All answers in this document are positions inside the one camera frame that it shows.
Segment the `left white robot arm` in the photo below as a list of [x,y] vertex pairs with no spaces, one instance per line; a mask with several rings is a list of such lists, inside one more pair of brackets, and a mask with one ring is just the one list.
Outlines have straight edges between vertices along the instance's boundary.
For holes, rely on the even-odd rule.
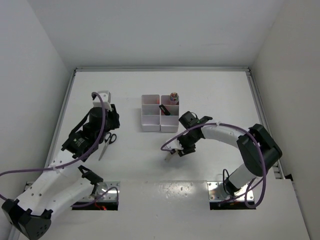
[[40,239],[65,210],[88,206],[80,200],[93,196],[94,204],[109,191],[119,191],[84,166],[101,144],[115,137],[111,131],[120,127],[119,118],[114,104],[91,108],[32,185],[15,199],[5,200],[1,206],[5,216],[27,239]]

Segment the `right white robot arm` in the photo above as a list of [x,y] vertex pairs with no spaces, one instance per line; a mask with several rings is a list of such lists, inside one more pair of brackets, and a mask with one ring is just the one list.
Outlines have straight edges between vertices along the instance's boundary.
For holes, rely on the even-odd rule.
[[209,123],[213,118],[204,116],[201,119],[190,111],[184,113],[179,122],[189,132],[177,138],[181,148],[179,156],[185,156],[196,151],[196,143],[201,139],[217,140],[237,148],[243,160],[224,182],[224,191],[233,196],[245,184],[256,177],[263,176],[263,168],[258,150],[262,153],[265,170],[268,171],[283,155],[282,150],[261,124],[255,124],[248,129],[249,137],[239,129],[230,126],[206,125],[199,128],[195,126]]

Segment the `clear tube of colored pens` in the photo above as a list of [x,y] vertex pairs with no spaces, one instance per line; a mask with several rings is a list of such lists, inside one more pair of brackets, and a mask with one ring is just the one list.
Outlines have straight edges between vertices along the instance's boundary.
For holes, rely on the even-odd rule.
[[171,92],[169,95],[169,101],[171,105],[178,105],[180,101],[180,96],[177,92]]

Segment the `green black highlighter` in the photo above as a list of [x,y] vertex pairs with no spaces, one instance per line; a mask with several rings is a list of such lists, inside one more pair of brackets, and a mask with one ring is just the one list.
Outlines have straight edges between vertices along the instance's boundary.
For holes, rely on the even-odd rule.
[[171,115],[170,111],[163,104],[159,105],[159,108],[160,108],[160,110],[161,110],[161,112],[163,113],[164,116],[170,116]]

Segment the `black handled scissors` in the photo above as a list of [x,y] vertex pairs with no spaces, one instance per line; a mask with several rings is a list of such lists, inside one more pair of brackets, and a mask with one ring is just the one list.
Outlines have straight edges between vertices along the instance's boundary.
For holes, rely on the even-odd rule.
[[99,156],[99,161],[103,158],[108,146],[110,144],[113,144],[115,141],[117,140],[117,135],[115,133],[111,133],[111,132],[108,132],[105,136],[105,139],[104,139],[104,147],[102,149],[102,152]]

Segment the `grey eraser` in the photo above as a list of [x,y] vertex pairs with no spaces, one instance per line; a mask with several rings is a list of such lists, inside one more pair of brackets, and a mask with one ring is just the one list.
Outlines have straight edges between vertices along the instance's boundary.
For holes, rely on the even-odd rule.
[[165,157],[164,160],[165,160],[166,162],[169,162],[169,161],[171,160],[172,156],[173,156],[173,154],[168,153],[168,154],[166,155],[166,157]]

